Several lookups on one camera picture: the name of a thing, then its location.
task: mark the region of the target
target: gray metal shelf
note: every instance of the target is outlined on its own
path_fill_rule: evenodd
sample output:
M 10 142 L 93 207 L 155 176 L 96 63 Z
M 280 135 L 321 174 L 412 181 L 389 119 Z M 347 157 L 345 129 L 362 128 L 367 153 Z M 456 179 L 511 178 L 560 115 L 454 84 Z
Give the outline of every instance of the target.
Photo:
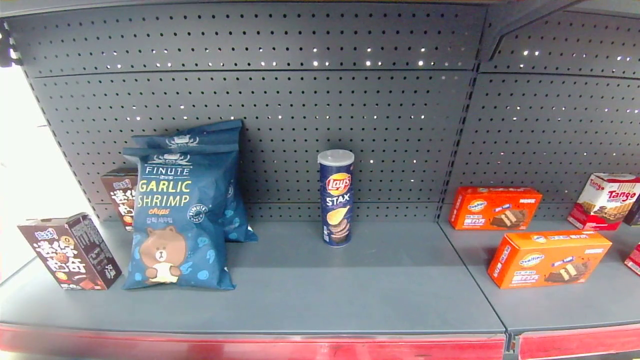
M 571 7 L 569 10 L 615 16 L 640 17 L 640 2 L 636 0 L 588 0 Z
M 513 334 L 640 323 L 640 278 L 623 264 L 640 239 L 640 229 L 622 224 L 616 232 L 602 232 L 613 246 L 583 284 L 501 290 L 486 269 L 504 233 L 455 231 L 446 220 L 440 226 Z M 566 221 L 533 221 L 527 231 L 568 229 L 575 227 Z
M 353 241 L 340 249 L 322 242 L 316 222 L 254 225 L 258 243 L 228 245 L 234 291 L 125 291 L 124 277 L 107 291 L 63 291 L 36 260 L 0 286 L 0 323 L 201 334 L 504 333 L 437 223 L 356 222 Z M 101 231 L 126 272 L 131 235 L 116 222 Z
M 112 6 L 128 6 L 128 5 L 155 5 L 168 3 L 220 3 L 222 1 L 194 1 L 194 0 L 0 0 L 0 17 L 14 17 L 21 15 L 31 15 L 36 13 L 59 12 L 65 10 L 78 10 L 87 8 L 107 8 Z M 490 4 L 501 3 L 506 0 L 449 0 L 447 3 L 463 3 L 463 4 Z

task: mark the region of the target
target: potato chip can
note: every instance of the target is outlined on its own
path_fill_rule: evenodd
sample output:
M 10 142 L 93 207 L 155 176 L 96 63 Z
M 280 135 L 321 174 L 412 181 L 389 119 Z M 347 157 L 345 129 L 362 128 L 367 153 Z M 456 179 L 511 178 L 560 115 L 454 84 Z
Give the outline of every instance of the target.
M 340 149 L 318 154 L 323 240 L 332 247 L 345 246 L 351 240 L 354 159 L 351 151 Z

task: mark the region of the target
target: chocolate snack box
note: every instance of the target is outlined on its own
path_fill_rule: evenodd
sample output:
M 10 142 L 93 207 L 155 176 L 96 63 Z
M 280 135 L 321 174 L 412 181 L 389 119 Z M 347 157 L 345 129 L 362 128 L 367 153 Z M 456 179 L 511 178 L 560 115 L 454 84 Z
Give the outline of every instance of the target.
M 132 231 L 138 169 L 117 168 L 101 176 L 100 180 L 102 180 L 125 229 Z
M 637 197 L 636 202 L 634 202 L 634 204 L 631 205 L 631 209 L 629 209 L 629 212 L 627 213 L 627 215 L 625 216 L 625 219 L 623 220 L 624 223 L 627 225 L 631 225 L 631 226 L 640 225 L 640 201 L 638 201 L 638 199 L 640 199 L 640 197 Z
M 595 231 L 507 233 L 488 273 L 501 289 L 584 282 L 610 246 Z
M 591 175 L 567 220 L 579 229 L 616 230 L 637 199 L 640 177 Z
M 524 230 L 541 199 L 542 194 L 532 188 L 462 186 L 449 222 L 457 230 Z
M 106 290 L 122 274 L 87 213 L 34 220 L 18 229 L 63 289 Z

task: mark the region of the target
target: ovaltine logo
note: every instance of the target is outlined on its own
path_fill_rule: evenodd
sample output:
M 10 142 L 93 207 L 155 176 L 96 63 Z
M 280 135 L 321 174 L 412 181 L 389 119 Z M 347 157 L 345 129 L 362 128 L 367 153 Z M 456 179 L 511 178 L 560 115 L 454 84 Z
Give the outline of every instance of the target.
M 339 172 L 326 180 L 326 191 L 333 196 L 342 195 L 349 189 L 349 185 L 351 185 L 351 175 Z
M 484 201 L 483 199 L 476 199 L 476 200 L 473 200 L 471 204 L 467 206 L 467 208 L 473 211 L 474 213 L 477 213 L 478 211 L 484 209 L 485 206 L 486 206 L 486 201 Z
M 543 254 L 540 254 L 539 252 L 532 252 L 531 254 L 525 256 L 524 259 L 520 260 L 520 265 L 526 268 L 530 268 L 540 263 L 540 261 L 542 261 L 542 259 L 544 258 L 545 256 Z

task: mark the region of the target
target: tango wafer box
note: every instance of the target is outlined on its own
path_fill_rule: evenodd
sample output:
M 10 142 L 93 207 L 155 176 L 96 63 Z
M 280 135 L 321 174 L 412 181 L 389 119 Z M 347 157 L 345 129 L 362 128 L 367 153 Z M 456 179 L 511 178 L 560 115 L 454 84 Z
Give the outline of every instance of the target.
M 584 282 L 610 246 L 595 231 L 507 233 L 488 273 L 501 289 Z
M 533 188 L 490 186 L 458 188 L 449 222 L 457 230 L 524 230 L 542 194 Z
M 640 190 L 640 177 L 630 174 L 591 175 L 568 220 L 584 230 L 615 230 Z

